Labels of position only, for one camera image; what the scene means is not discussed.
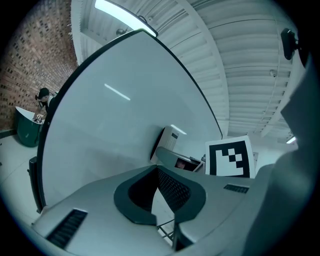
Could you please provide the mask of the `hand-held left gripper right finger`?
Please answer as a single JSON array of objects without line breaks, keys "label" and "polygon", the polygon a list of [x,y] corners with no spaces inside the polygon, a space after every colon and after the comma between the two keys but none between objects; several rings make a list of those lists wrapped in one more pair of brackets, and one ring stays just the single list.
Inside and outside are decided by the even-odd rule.
[{"label": "hand-held left gripper right finger", "polygon": [[213,231],[248,192],[252,179],[158,167],[158,190],[173,214],[172,247],[180,251]]}]

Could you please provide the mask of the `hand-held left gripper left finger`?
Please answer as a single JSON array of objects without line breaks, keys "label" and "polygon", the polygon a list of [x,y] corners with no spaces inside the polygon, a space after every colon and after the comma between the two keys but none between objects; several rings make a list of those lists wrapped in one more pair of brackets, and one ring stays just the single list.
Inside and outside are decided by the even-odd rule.
[{"label": "hand-held left gripper left finger", "polygon": [[130,170],[88,183],[51,206],[32,226],[54,255],[168,256],[170,245],[152,225],[136,224],[114,203],[116,188],[149,170]]}]

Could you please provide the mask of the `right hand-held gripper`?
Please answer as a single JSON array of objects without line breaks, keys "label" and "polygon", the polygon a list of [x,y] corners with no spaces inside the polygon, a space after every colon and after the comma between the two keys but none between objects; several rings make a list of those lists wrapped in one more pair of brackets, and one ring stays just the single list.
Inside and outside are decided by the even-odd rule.
[{"label": "right hand-held gripper", "polygon": [[155,155],[168,168],[200,168],[203,173],[219,177],[256,177],[254,154],[249,136],[230,137],[212,141],[179,142],[174,151],[162,146]]}]

